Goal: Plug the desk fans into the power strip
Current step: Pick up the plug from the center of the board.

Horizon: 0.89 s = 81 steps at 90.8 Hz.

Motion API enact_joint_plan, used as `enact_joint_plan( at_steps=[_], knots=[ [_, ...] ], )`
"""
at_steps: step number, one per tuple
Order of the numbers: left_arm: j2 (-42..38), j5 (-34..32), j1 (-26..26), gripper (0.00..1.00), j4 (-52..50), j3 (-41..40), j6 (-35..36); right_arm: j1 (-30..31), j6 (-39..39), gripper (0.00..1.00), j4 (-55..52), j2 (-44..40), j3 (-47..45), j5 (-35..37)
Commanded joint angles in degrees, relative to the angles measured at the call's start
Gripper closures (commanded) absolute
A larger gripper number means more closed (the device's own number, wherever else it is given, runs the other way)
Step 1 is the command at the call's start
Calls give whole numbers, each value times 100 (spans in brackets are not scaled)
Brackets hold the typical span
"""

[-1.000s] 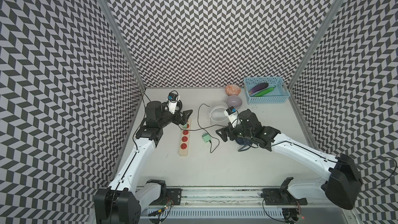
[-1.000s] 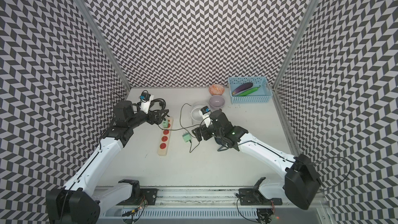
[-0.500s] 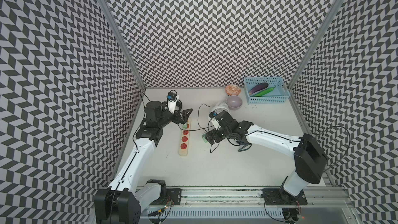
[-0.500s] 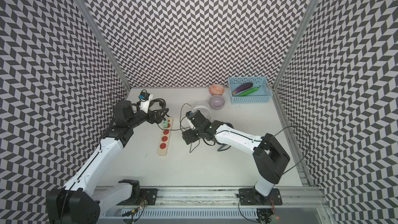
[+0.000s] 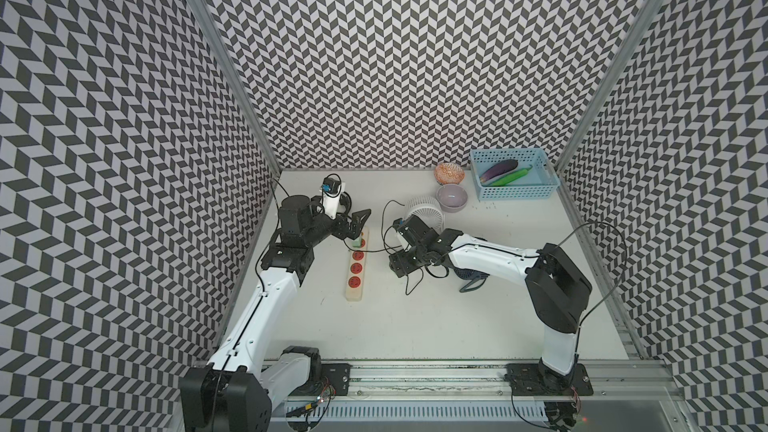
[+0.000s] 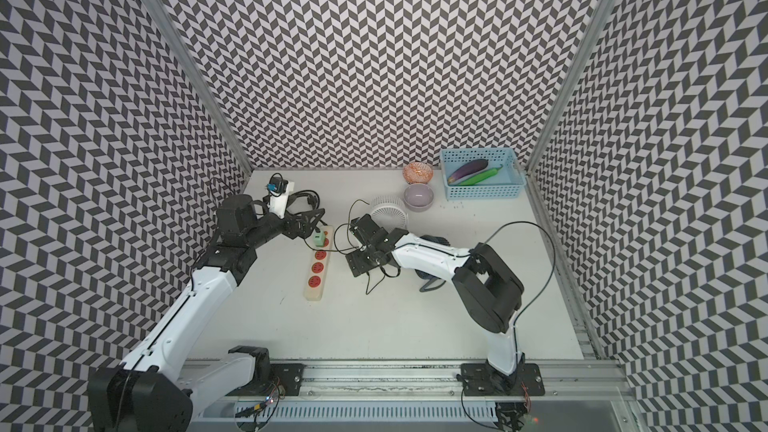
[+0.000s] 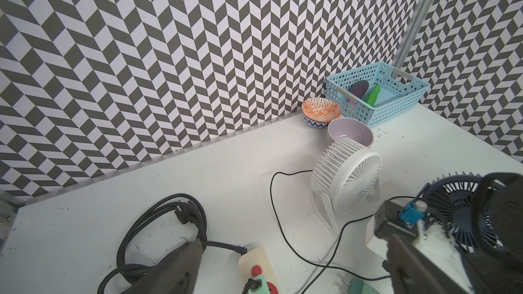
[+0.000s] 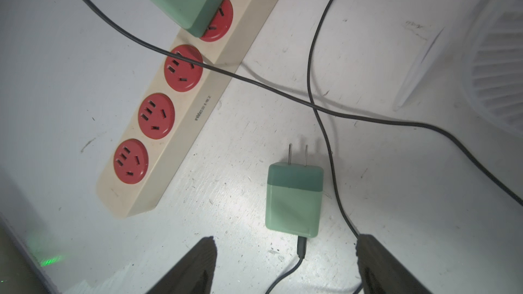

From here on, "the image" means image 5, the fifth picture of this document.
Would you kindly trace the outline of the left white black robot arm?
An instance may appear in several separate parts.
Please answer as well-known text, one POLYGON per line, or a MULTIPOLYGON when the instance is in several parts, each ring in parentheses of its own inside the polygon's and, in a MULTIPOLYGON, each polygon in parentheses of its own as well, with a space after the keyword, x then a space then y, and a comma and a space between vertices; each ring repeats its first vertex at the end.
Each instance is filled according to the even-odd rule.
POLYGON ((354 240, 371 212, 353 211, 348 193, 335 198, 292 195, 278 209, 278 224, 257 267, 258 286, 234 327, 202 367, 179 382, 187 431, 266 431, 273 411, 295 390, 321 378, 317 349, 292 346, 277 363, 264 360, 280 314, 291 304, 330 236, 354 240))

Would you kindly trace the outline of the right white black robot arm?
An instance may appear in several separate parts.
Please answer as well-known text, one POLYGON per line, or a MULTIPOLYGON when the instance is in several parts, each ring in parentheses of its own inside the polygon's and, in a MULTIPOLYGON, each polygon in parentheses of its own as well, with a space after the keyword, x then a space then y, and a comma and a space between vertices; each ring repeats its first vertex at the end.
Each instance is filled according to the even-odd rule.
POLYGON ((402 249, 390 256, 389 267, 399 277, 440 266, 462 277, 473 273, 524 287, 544 325, 540 373, 558 379, 572 375, 580 324, 593 286, 560 245, 503 246, 456 229, 437 232, 414 215, 394 222, 392 228, 402 249))

